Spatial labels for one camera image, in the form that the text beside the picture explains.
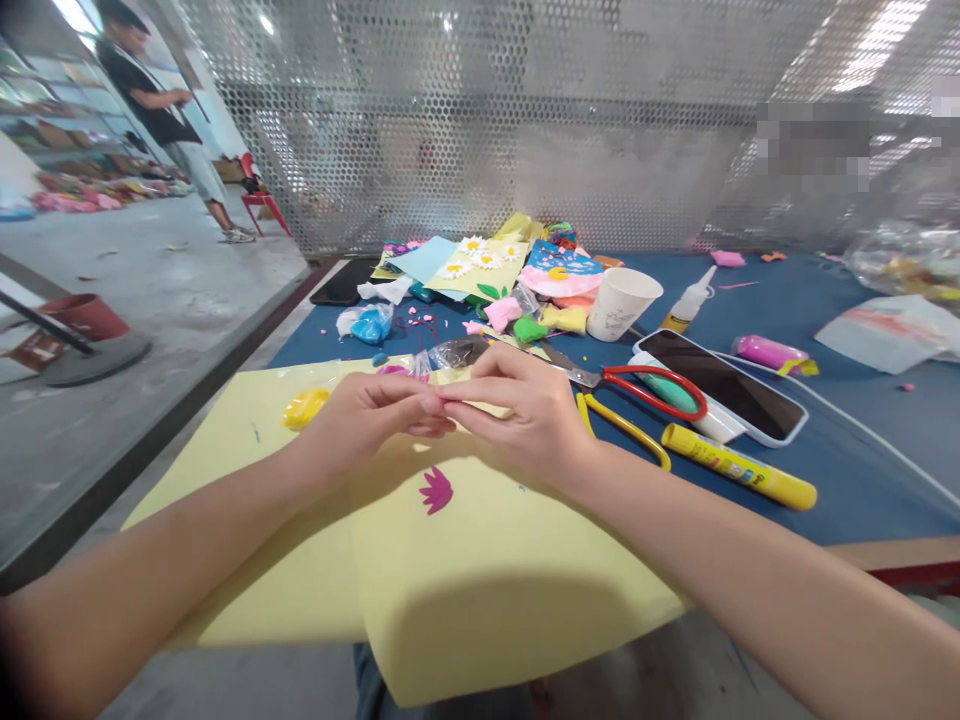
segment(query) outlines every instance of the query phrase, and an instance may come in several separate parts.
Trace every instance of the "white daisy cutout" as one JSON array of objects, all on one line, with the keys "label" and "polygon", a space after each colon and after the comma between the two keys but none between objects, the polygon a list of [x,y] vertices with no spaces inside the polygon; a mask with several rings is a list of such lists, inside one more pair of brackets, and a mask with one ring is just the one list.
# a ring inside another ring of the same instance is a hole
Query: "white daisy cutout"
[{"label": "white daisy cutout", "polygon": [[455,280],[458,277],[463,277],[471,270],[473,270],[473,265],[470,263],[452,260],[437,271],[437,277],[444,280]]},{"label": "white daisy cutout", "polygon": [[520,245],[505,245],[503,248],[503,256],[507,260],[523,260],[526,254],[526,248]]},{"label": "white daisy cutout", "polygon": [[479,235],[474,235],[473,237],[461,240],[459,249],[460,252],[464,252],[467,255],[476,255],[487,249],[487,241]]},{"label": "white daisy cutout", "polygon": [[496,270],[499,267],[503,267],[503,258],[492,252],[477,253],[473,256],[473,261],[477,264],[477,267],[482,270]]}]

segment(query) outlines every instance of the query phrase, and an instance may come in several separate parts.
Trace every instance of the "pole base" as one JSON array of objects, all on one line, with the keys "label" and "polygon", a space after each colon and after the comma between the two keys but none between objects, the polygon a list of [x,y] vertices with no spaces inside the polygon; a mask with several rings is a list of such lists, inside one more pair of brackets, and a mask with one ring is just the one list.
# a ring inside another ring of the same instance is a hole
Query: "pole base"
[{"label": "pole base", "polygon": [[93,348],[93,355],[68,348],[59,360],[43,371],[40,380],[50,387],[87,385],[137,364],[153,347],[145,337],[132,332],[88,344]]}]

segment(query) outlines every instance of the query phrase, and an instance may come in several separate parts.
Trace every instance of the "black pole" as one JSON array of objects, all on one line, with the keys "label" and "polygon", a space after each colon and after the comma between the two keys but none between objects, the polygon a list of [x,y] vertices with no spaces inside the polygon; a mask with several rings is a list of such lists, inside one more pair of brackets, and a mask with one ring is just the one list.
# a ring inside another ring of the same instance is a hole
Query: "black pole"
[{"label": "black pole", "polygon": [[25,317],[27,320],[34,323],[35,325],[39,325],[54,337],[59,338],[60,340],[63,340],[65,343],[67,343],[67,345],[69,345],[73,349],[82,352],[84,355],[93,355],[94,349],[92,347],[87,345],[82,340],[78,340],[75,336],[68,333],[59,325],[56,325],[50,322],[40,313],[14,300],[12,297],[7,295],[2,290],[0,290],[0,303],[3,303],[8,308],[13,310],[15,313],[22,315],[23,317]]}]

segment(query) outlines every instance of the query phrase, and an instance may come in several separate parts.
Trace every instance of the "finger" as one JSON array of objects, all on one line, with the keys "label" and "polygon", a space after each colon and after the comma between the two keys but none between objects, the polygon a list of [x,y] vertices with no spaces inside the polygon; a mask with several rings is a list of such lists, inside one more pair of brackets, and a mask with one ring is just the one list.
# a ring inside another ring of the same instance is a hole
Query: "finger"
[{"label": "finger", "polygon": [[450,418],[428,417],[424,420],[410,425],[405,432],[413,433],[414,430],[439,430],[440,432],[455,432],[457,424]]},{"label": "finger", "polygon": [[406,375],[364,375],[364,390],[374,407],[386,407],[411,396],[425,399],[424,409],[430,415],[443,416],[443,403],[436,388]]},{"label": "finger", "polygon": [[431,404],[431,400],[439,402],[435,395],[432,397],[420,393],[410,395],[392,405],[374,410],[374,417],[377,418],[380,430],[392,435],[431,417],[427,407]]},{"label": "finger", "polygon": [[459,383],[441,385],[437,393],[444,400],[458,402],[485,402],[497,407],[514,409],[523,399],[524,383],[502,377],[482,377],[476,380],[464,380]]},{"label": "finger", "polygon": [[503,420],[490,413],[461,402],[449,402],[444,406],[447,415],[463,425],[474,435],[491,442],[504,440],[509,428]]},{"label": "finger", "polygon": [[413,437],[428,437],[433,438],[434,440],[439,440],[447,433],[443,430],[431,430],[421,426],[408,427],[404,432],[407,435],[412,435]]},{"label": "finger", "polygon": [[543,361],[510,347],[496,343],[487,350],[470,371],[470,377],[507,377],[530,380],[544,370]]}]

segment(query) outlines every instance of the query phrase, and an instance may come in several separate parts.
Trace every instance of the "phone case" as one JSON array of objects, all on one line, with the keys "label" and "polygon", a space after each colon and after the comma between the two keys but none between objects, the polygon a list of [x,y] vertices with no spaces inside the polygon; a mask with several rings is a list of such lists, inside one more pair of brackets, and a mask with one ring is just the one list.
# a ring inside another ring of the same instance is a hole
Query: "phone case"
[{"label": "phone case", "polygon": [[[636,343],[634,343],[634,345],[633,345],[633,353],[634,353],[634,355],[636,355],[638,352],[640,352],[640,351],[643,350],[643,348],[640,347],[640,346],[641,346],[641,344],[643,343],[644,340],[646,340],[647,338],[652,337],[652,336],[654,336],[654,335],[658,335],[659,333],[662,333],[662,332],[663,332],[663,329],[661,328],[661,329],[657,330],[656,332],[652,332],[652,333],[650,333],[649,335],[645,336],[642,340],[638,340]],[[708,354],[710,354],[710,355],[713,355],[713,357],[717,360],[717,362],[722,362],[722,363],[723,363],[724,365],[726,365],[727,367],[733,368],[734,370],[736,370],[736,371],[737,371],[738,373],[740,373],[741,375],[745,375],[746,377],[750,378],[751,380],[754,380],[754,381],[760,383],[761,385],[763,385],[764,387],[766,387],[767,389],[769,389],[771,392],[775,392],[777,395],[779,395],[780,397],[782,397],[783,399],[785,399],[787,402],[793,403],[793,404],[796,405],[798,408],[800,408],[800,410],[803,411],[803,414],[801,415],[800,420],[797,421],[796,426],[794,426],[793,431],[787,436],[787,438],[786,438],[785,440],[777,440],[776,438],[772,438],[772,437],[770,437],[769,435],[767,435],[765,432],[762,432],[762,431],[758,430],[757,428],[755,428],[753,425],[751,425],[751,424],[748,423],[746,420],[744,420],[742,417],[740,417],[740,416],[737,415],[735,412],[733,412],[730,408],[728,408],[728,407],[726,407],[726,406],[724,406],[724,405],[720,405],[720,403],[716,401],[716,398],[711,398],[711,400],[713,400],[713,402],[715,402],[717,405],[719,405],[720,407],[722,407],[722,408],[723,408],[726,412],[728,412],[730,415],[732,415],[733,417],[735,417],[735,418],[740,422],[740,424],[742,424],[742,425],[746,428],[746,433],[747,433],[747,435],[748,435],[749,437],[753,438],[754,440],[756,440],[756,441],[757,441],[758,443],[760,443],[761,445],[765,445],[765,446],[768,447],[768,448],[781,448],[781,447],[786,447],[787,445],[789,445],[790,443],[793,442],[793,439],[797,436],[797,433],[800,432],[801,428],[803,428],[803,426],[807,424],[807,418],[810,417],[810,414],[807,412],[807,409],[806,409],[803,405],[801,405],[800,403],[798,403],[798,402],[797,402],[796,400],[794,400],[793,398],[787,397],[786,395],[784,395],[782,392],[780,392],[780,391],[777,390],[776,388],[771,387],[770,385],[767,385],[767,383],[763,382],[762,380],[757,380],[757,378],[755,378],[753,375],[750,375],[749,373],[745,373],[742,369],[738,368],[738,367],[737,367],[736,365],[734,365],[733,363],[729,363],[729,362],[727,362],[726,360],[724,360],[722,357],[719,357],[719,356],[718,356],[716,353],[714,353],[712,350],[708,350],[707,348],[703,347],[702,345],[697,345],[697,343],[695,343],[693,340],[691,340],[691,339],[688,338],[687,336],[684,335],[684,336],[683,336],[683,339],[686,340],[686,341],[687,341],[688,343],[690,343],[691,345],[694,345],[695,347],[700,348],[700,349],[703,350],[705,353],[708,353]]]}]

